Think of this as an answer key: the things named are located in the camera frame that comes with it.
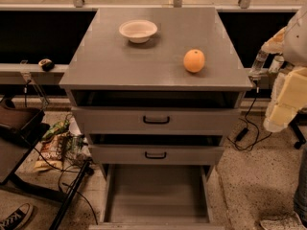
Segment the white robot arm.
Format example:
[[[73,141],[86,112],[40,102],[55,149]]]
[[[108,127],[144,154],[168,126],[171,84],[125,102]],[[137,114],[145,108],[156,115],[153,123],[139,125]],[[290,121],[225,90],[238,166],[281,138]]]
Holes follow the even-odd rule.
[[[287,26],[261,49],[270,54],[282,54],[294,67],[288,74],[280,74],[275,79],[263,124],[266,131],[280,132],[307,105],[307,5],[303,5]]]

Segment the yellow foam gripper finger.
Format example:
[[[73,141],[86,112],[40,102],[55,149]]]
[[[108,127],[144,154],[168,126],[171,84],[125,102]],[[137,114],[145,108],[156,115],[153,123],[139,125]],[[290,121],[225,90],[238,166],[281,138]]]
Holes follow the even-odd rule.
[[[289,73],[280,72],[273,84],[271,101],[266,110],[265,130],[280,132],[306,106],[307,69],[294,68]]]

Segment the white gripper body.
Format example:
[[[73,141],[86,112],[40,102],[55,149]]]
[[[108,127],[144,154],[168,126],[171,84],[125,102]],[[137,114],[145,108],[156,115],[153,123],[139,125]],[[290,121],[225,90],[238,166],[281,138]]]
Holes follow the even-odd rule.
[[[284,34],[286,28],[280,29],[274,36],[267,40],[261,50],[269,54],[282,54],[284,48]]]

